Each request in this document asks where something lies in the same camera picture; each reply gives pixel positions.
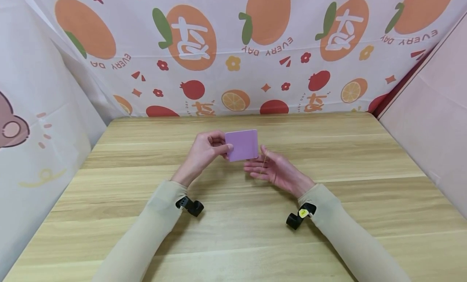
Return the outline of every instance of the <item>fabric backdrop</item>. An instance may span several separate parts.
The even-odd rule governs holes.
[[[24,0],[0,0],[0,281],[105,130]]]
[[[467,0],[34,1],[108,99],[99,113],[127,116],[371,111],[467,7]]]

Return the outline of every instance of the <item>cartoon bear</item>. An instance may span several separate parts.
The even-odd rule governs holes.
[[[13,147],[26,141],[30,134],[28,123],[13,115],[13,108],[0,92],[0,149]]]

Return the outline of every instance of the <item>black wrist strap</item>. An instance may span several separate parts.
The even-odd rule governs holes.
[[[316,206],[311,203],[305,203],[300,207],[298,213],[295,215],[293,213],[289,214],[287,221],[285,222],[288,226],[292,227],[294,230],[297,230],[302,221],[307,216],[313,216],[316,213]]]
[[[198,217],[198,215],[203,211],[204,206],[200,201],[191,201],[188,196],[185,196],[178,200],[175,203],[175,206],[180,209],[180,207],[184,207],[188,213],[193,215],[194,217]]]

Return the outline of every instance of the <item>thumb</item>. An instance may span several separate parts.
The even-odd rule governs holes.
[[[223,155],[224,153],[231,151],[233,148],[233,144],[224,144],[221,146],[214,147],[214,151],[216,152],[216,155]]]
[[[264,145],[261,145],[261,152],[274,162],[279,160],[279,158],[281,157],[280,154],[277,154],[277,153],[267,149],[267,147],[265,147]]]

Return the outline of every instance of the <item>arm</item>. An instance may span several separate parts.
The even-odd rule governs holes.
[[[316,206],[311,218],[360,282],[409,282],[410,279],[382,245],[344,210],[323,184],[315,184],[282,155],[261,146],[259,159],[244,164],[254,178],[270,181],[298,199],[299,207]]]
[[[311,220],[328,238],[358,281],[411,281],[396,260],[347,214],[340,200],[323,184],[311,186],[298,199],[300,206],[305,202],[316,206]]]
[[[138,282],[144,278],[154,254],[182,214],[175,203],[186,196],[188,186],[219,155],[227,158],[231,144],[224,133],[196,136],[184,163],[170,181],[157,187],[132,227],[102,262],[93,282]]]
[[[162,241],[182,210],[175,203],[186,195],[187,187],[164,181],[157,187],[132,227],[102,262],[93,282],[141,281]]]

